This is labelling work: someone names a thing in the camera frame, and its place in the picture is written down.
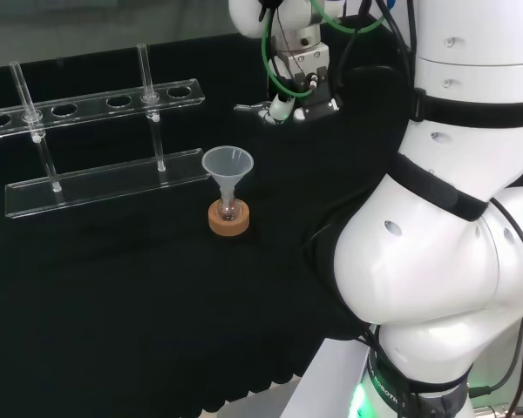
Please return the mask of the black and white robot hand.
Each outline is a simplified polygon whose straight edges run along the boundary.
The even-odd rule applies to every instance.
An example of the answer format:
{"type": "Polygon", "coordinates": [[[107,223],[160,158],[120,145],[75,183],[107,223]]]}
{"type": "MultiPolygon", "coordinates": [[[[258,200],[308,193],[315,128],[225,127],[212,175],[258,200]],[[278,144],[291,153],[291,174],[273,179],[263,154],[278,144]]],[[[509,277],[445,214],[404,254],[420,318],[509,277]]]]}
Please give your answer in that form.
{"type": "Polygon", "coordinates": [[[266,59],[268,81],[273,91],[265,119],[279,125],[329,116],[340,108],[331,90],[329,47],[319,42],[291,50],[274,39],[266,59]]]}

